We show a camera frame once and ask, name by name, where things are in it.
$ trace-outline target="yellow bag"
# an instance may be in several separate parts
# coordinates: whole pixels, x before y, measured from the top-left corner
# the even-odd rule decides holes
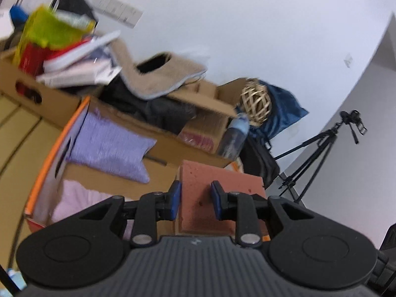
[[[83,35],[91,33],[94,27],[95,22],[92,21],[85,30],[77,29],[58,20],[51,9],[40,6],[27,19],[13,64],[19,66],[21,56],[29,42],[41,48],[60,50],[80,41]]]

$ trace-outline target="purple cushion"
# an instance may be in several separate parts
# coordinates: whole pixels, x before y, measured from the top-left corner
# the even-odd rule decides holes
[[[88,113],[69,161],[141,183],[150,181],[142,162],[155,139],[135,134],[110,120]]]

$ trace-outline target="white wall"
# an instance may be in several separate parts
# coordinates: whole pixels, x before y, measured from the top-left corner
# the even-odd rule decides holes
[[[144,14],[122,29],[136,60],[156,52],[207,50],[207,78],[259,77],[292,91],[310,114],[273,140],[277,155],[318,133],[367,66],[396,0],[123,0]],[[4,0],[11,5],[14,0]],[[348,69],[343,60],[354,59]],[[296,157],[281,160],[286,168]]]
[[[386,37],[384,43],[390,44]],[[355,145],[348,126],[342,126],[322,170],[303,202],[305,206],[354,228],[377,248],[390,225],[396,223],[396,63],[393,51],[381,44],[373,62],[340,107],[358,110],[367,134]],[[339,122],[339,115],[327,124]],[[316,149],[308,147],[286,170],[290,175]],[[312,174],[295,186],[300,194]]]

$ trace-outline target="pink sponge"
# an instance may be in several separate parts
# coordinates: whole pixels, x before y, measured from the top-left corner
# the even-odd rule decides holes
[[[190,234],[235,235],[234,221],[218,221],[210,196],[210,184],[217,180],[225,192],[238,191],[265,197],[263,179],[218,167],[183,161],[180,171],[182,183],[179,210],[179,232]],[[267,235],[263,221],[261,231]]]

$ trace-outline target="cardboard handle hole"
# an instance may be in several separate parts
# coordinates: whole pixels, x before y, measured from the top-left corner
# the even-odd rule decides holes
[[[15,90],[19,95],[26,97],[37,105],[40,105],[43,101],[40,93],[37,90],[26,86],[20,80],[17,80],[15,83]]]

